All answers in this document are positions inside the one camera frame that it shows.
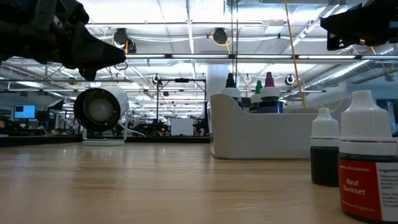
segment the table surface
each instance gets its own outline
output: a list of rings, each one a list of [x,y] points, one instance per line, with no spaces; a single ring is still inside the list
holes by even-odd
[[[1,223],[360,223],[307,161],[226,161],[209,144],[0,148]]]

